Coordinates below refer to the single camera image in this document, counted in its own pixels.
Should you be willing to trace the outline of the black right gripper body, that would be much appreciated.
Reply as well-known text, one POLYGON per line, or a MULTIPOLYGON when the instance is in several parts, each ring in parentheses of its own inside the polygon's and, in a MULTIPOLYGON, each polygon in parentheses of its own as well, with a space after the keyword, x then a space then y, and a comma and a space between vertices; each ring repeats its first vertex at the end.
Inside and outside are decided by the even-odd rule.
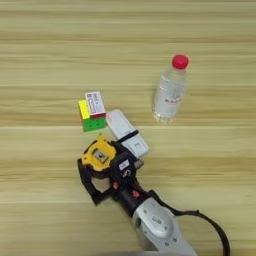
POLYGON ((113 199, 120 203, 129 217, 132 217, 136 209, 150 197, 140 186, 135 173, 125 177, 112 173, 110 182, 113 199))

